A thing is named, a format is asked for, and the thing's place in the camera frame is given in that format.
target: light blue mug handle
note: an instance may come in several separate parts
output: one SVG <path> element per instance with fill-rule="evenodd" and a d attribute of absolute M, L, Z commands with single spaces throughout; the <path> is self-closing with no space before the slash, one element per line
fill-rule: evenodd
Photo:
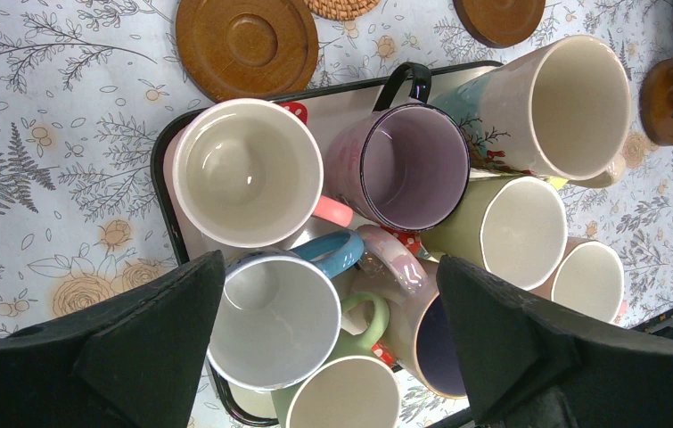
<path fill-rule="evenodd" d="M 341 230 L 303 243 L 292 248 L 291 252 L 312 262 L 326 276 L 333 278 L 360 260 L 365 252 L 365 244 L 357 232 Z"/>

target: lavender mug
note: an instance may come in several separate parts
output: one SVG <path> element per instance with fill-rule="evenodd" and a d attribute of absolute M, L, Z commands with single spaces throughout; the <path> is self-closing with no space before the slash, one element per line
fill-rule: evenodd
<path fill-rule="evenodd" d="M 409 103 L 391 107 L 412 74 Z M 455 122 L 427 104 L 431 71 L 400 64 L 365 119 L 342 130 L 325 156 L 326 187 L 363 217 L 403 232 L 428 230 L 462 200 L 467 144 Z"/>

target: round wooden lid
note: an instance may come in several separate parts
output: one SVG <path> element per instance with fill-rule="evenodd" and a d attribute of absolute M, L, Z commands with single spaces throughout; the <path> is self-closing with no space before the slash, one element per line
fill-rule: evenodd
<path fill-rule="evenodd" d="M 182 0 L 176 42 L 214 101 L 301 91 L 317 64 L 315 21 L 302 0 Z"/>
<path fill-rule="evenodd" d="M 533 34 L 546 0 L 455 0 L 455 8 L 471 36 L 483 45 L 502 48 Z"/>
<path fill-rule="evenodd" d="M 673 58 L 651 68 L 640 95 L 645 133 L 658 145 L 673 145 Z"/>
<path fill-rule="evenodd" d="M 381 0 L 305 0 L 311 11 L 334 21 L 351 21 L 368 13 Z"/>

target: floral tablecloth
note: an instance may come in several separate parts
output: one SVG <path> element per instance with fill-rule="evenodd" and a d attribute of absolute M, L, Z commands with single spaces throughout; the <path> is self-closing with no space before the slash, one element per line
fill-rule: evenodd
<path fill-rule="evenodd" d="M 320 59 L 310 86 L 385 76 L 407 60 L 507 62 L 591 34 L 620 57 L 637 100 L 648 69 L 673 56 L 670 4 L 549 1 L 528 41 L 494 50 L 467 34 L 450 0 L 381 0 L 355 21 L 316 18 Z M 150 179 L 151 148 L 173 118 L 211 105 L 177 57 L 176 8 L 176 0 L 0 1 L 0 338 L 176 265 Z M 673 149 L 651 144 L 637 119 L 633 129 L 620 183 L 561 191 L 570 232 L 608 243 L 625 263 L 624 326 L 673 308 Z M 399 377 L 402 427 L 467 406 Z M 207 376 L 190 426 L 238 426 Z"/>

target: mug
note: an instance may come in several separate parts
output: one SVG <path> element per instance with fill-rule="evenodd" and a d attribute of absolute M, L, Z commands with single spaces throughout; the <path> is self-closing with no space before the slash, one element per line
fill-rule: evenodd
<path fill-rule="evenodd" d="M 431 253 L 462 257 L 532 290 L 564 254 L 567 218 L 559 194 L 537 178 L 473 181 L 454 214 L 421 238 Z"/>
<path fill-rule="evenodd" d="M 610 323 L 622 306 L 625 269 L 620 256 L 611 247 L 571 236 L 559 267 L 532 292 L 583 315 Z"/>
<path fill-rule="evenodd" d="M 412 73 L 411 103 L 391 108 Z M 400 64 L 365 119 L 341 131 L 325 160 L 326 188 L 363 217 L 400 231 L 436 226 L 459 204 L 470 177 L 454 121 L 426 102 L 431 72 Z"/>
<path fill-rule="evenodd" d="M 331 353 L 341 329 L 330 278 L 354 265 L 364 248 L 357 233 L 344 230 L 291 251 L 267 248 L 232 261 L 208 347 L 213 368 L 256 391 L 307 378 Z"/>
<path fill-rule="evenodd" d="M 614 159 L 606 166 L 606 169 L 596 177 L 589 178 L 588 180 L 571 180 L 568 183 L 589 189 L 603 189 L 618 183 L 622 179 L 622 175 L 625 174 L 627 165 L 625 157 L 620 153 L 614 156 Z"/>
<path fill-rule="evenodd" d="M 612 49 L 572 36 L 436 97 L 468 136 L 472 166 L 586 180 L 622 150 L 632 110 Z"/>
<path fill-rule="evenodd" d="M 323 160 L 297 117 L 274 103 L 216 104 L 179 139 L 173 183 L 181 210 L 211 239 L 241 248 L 277 243 L 311 215 L 348 226 L 352 210 L 323 197 Z"/>
<path fill-rule="evenodd" d="M 389 327 L 381 344 L 429 390 L 449 399 L 466 397 L 436 286 L 439 264 L 416 260 L 399 240 L 377 226 L 361 226 L 357 232 L 367 254 L 359 261 L 351 291 L 375 292 L 389 303 Z M 350 315 L 355 325 L 369 319 L 368 310 L 353 310 Z"/>
<path fill-rule="evenodd" d="M 271 396 L 281 428 L 394 427 L 401 409 L 399 384 L 371 348 L 389 323 L 389 306 L 377 294 L 361 292 L 341 301 L 344 312 L 373 303 L 373 319 L 356 336 L 346 331 L 326 363 L 305 382 Z"/>

